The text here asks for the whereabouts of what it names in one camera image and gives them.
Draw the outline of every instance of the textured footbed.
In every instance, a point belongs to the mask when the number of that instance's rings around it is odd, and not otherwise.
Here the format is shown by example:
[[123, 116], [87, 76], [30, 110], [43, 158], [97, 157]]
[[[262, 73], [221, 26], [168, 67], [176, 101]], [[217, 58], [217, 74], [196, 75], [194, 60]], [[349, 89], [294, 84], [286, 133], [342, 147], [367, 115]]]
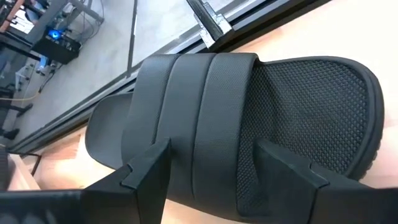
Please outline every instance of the textured footbed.
[[[254, 67], [241, 121], [237, 170], [241, 215], [267, 214], [267, 196], [259, 188], [252, 159], [256, 138], [346, 176], [354, 172], [355, 163], [366, 163], [360, 165], [369, 168], [379, 144], [363, 146], [369, 138], [379, 143], [382, 132], [378, 128], [374, 137], [367, 134], [374, 125], [375, 105], [370, 97], [376, 95], [376, 101], [382, 102], [382, 95], [366, 80], [367, 71], [349, 65], [356, 62], [347, 62], [312, 58]], [[372, 81], [379, 88], [377, 79]], [[384, 113], [382, 104], [378, 113]], [[358, 160], [365, 153], [371, 159]], [[363, 175], [366, 169], [356, 172]]]
[[0, 149], [0, 190], [7, 190], [9, 182], [7, 152]]

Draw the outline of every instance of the gray floor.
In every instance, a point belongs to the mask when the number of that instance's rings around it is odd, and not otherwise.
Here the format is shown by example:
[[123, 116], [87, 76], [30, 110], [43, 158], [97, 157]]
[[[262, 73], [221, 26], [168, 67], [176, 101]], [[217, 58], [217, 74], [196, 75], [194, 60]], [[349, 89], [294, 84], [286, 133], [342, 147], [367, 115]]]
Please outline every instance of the gray floor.
[[[209, 1], [217, 11], [232, 0]], [[99, 32], [83, 46], [80, 56], [64, 65], [46, 85], [41, 95], [32, 100], [34, 107], [21, 118], [15, 119], [11, 111], [4, 127], [20, 128], [11, 146], [29, 134], [45, 126], [81, 100], [127, 69], [127, 59], [132, 26], [132, 0], [103, 0], [105, 21]], [[100, 0], [94, 0], [93, 8], [102, 15]], [[186, 0], [138, 0], [135, 43], [132, 65], [137, 64], [164, 45], [177, 39], [196, 25], [193, 11]], [[33, 74], [20, 95], [35, 94], [45, 77]], [[26, 105], [29, 101], [15, 102]]]

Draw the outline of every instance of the concrete floor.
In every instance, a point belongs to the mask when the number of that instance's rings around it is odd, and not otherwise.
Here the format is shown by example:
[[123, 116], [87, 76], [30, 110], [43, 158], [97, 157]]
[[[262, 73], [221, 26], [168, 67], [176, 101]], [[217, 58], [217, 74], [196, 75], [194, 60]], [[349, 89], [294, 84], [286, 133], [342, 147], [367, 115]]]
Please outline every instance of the concrete floor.
[[[209, 0], [217, 11], [233, 0]], [[31, 102], [34, 107], [24, 116], [15, 119], [10, 111], [5, 129], [19, 128], [12, 146], [34, 131], [45, 126], [64, 112], [90, 96], [102, 86], [125, 72], [128, 67], [128, 54], [133, 18], [133, 1], [103, 0], [105, 21], [98, 34], [88, 40], [80, 56], [64, 65], [48, 82], [44, 91]], [[93, 0], [93, 9], [102, 15], [100, 0]], [[134, 66], [164, 45], [177, 39], [197, 22], [186, 0], [138, 0], [135, 39], [132, 65]], [[82, 17], [74, 26], [81, 29]], [[90, 35], [90, 27], [85, 23], [85, 34]], [[45, 77], [33, 74], [29, 85], [19, 95], [34, 95]], [[27, 105], [30, 101], [16, 102]]]

